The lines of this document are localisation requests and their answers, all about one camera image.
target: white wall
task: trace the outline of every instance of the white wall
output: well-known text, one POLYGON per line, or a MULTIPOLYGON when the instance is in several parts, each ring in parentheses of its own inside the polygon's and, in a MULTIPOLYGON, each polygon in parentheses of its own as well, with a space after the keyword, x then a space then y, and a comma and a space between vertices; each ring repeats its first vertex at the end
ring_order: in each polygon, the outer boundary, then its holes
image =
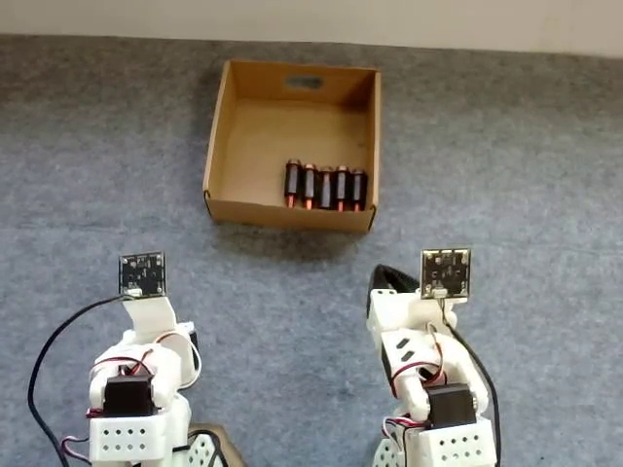
POLYGON ((0 32, 623 56, 623 0, 0 0, 0 32))

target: gray carpet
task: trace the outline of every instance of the gray carpet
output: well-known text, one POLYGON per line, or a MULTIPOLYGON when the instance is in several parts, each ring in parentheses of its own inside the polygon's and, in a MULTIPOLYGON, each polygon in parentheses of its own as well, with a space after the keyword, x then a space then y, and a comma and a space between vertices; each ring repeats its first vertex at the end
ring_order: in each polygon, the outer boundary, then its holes
MULTIPOLYGON (((455 244, 474 248, 459 326, 497 383, 504 465, 623 465, 623 61, 3 37, 0 167, 0 465, 56 465, 25 404, 36 354, 116 293, 118 254, 164 249, 201 332, 194 418, 224 423, 251 467, 363 467, 393 408, 368 274, 455 244), (212 224, 204 153, 230 57, 382 70, 371 233, 212 224)), ((110 305, 59 340, 37 393, 56 433, 86 432, 90 362, 128 326, 110 305)))

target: open cardboard box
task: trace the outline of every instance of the open cardboard box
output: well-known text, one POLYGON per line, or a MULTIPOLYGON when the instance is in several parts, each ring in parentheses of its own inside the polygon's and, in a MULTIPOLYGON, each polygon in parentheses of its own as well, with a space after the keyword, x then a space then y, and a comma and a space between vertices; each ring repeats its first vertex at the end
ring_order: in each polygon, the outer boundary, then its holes
POLYGON ((379 202, 381 76, 377 70, 231 60, 212 123, 203 196, 215 221, 370 230, 379 202), (368 173, 359 212, 288 208, 290 159, 368 173))

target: battery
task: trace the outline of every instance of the battery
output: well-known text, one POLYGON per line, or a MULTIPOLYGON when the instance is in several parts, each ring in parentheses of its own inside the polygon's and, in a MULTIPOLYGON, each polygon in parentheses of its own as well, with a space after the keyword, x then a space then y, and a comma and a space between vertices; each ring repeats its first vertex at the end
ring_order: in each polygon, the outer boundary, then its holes
POLYGON ((345 165, 339 165, 333 177, 335 185, 335 201, 338 211, 345 211, 348 203, 348 189, 350 187, 350 172, 345 165))
POLYGON ((303 201, 307 210, 312 209, 316 203, 318 184, 318 171, 313 163, 303 166, 303 201))
POLYGON ((366 206, 366 192, 368 191, 368 175, 360 168, 356 168, 351 172, 351 197, 352 210, 361 211, 366 206))
POLYGON ((318 208, 333 209, 334 208, 334 184, 333 184, 333 167, 324 166, 320 168, 320 193, 318 200, 318 208))
POLYGON ((303 167, 298 159, 291 159, 285 165, 285 183, 283 186, 283 195, 285 203, 292 208, 296 201, 301 197, 301 174, 303 167))

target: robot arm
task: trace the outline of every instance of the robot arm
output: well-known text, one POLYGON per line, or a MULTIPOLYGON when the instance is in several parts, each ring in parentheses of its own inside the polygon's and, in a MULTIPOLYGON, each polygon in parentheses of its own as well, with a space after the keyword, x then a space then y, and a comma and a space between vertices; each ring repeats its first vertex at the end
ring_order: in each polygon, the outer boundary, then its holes
MULTIPOLYGON (((399 467, 497 463, 484 418, 489 392, 455 331, 453 307, 467 299, 469 256, 465 249, 425 251, 422 285, 391 269, 399 280, 369 290, 366 324, 399 402, 384 419, 373 465, 385 465, 388 455, 399 467)), ((374 275, 372 283, 379 285, 374 275)))
POLYGON ((120 292, 134 297, 124 302, 133 329, 92 368, 92 466, 226 467, 215 436, 189 433, 190 406, 178 391, 198 379, 201 358, 193 323, 177 323, 165 295, 164 254, 121 258, 120 292))

